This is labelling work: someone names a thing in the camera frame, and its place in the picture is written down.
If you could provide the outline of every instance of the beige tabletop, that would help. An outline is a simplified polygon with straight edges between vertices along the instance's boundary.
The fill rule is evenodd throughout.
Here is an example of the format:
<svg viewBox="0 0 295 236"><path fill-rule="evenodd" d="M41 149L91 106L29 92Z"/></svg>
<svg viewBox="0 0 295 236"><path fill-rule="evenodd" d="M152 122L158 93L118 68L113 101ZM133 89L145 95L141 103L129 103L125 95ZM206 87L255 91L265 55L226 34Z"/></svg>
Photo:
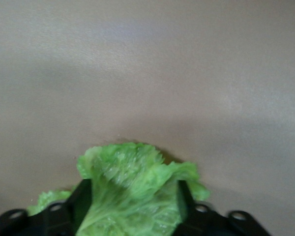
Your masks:
<svg viewBox="0 0 295 236"><path fill-rule="evenodd" d="M0 213L125 141L295 236L295 0L0 1Z"/></svg>

